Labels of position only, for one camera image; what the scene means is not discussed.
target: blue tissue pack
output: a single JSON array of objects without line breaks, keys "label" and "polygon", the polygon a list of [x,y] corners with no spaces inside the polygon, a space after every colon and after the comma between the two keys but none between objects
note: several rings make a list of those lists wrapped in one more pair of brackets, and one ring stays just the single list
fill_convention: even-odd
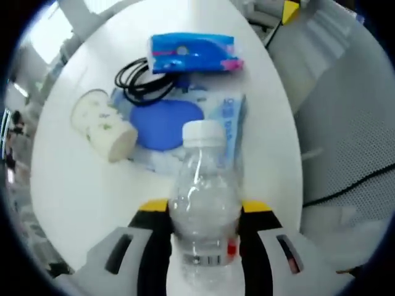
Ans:
[{"label": "blue tissue pack", "polygon": [[226,35],[168,33],[151,37],[153,74],[216,72],[241,69],[235,38]]}]

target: white bottle cap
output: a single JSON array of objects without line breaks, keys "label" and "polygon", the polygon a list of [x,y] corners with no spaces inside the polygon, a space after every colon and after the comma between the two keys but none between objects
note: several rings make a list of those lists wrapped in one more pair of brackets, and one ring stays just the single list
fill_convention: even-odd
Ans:
[{"label": "white bottle cap", "polygon": [[184,124],[184,147],[225,147],[227,140],[222,125],[215,120],[196,120]]}]

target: gray plastic part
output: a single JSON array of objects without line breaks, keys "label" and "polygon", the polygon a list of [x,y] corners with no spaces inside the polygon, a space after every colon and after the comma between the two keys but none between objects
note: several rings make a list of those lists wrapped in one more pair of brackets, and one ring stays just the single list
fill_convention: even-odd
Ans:
[{"label": "gray plastic part", "polygon": [[[350,274],[336,274],[324,261],[314,244],[298,232],[288,234],[283,228],[258,232],[266,248],[273,278],[273,295],[333,296],[352,279]],[[288,259],[278,241],[285,236],[301,270],[291,272]]]},{"label": "gray plastic part", "polygon": [[[56,278],[60,288],[73,296],[135,296],[137,295],[138,271],[151,230],[117,228],[88,252],[87,262],[71,276]],[[118,241],[127,235],[130,245],[118,274],[106,270],[106,263]]]}]

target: blue object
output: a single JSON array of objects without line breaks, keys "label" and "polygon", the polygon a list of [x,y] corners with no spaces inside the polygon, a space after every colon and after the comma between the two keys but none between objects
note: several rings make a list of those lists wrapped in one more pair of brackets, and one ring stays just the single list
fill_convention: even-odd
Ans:
[{"label": "blue object", "polygon": [[137,143],[147,149],[158,151],[181,146],[183,125],[202,119],[203,112],[197,105],[176,100],[134,107],[130,112],[130,122],[138,130]]},{"label": "blue object", "polygon": [[153,74],[230,71],[243,67],[235,39],[226,35],[169,33],[151,37]]}]

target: wall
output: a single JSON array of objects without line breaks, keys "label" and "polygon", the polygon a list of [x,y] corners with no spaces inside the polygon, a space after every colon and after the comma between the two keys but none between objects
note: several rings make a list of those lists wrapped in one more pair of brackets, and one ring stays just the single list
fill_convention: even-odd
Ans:
[{"label": "wall", "polygon": [[13,84],[9,84],[5,95],[5,105],[11,112],[24,108],[26,98],[14,88]]}]

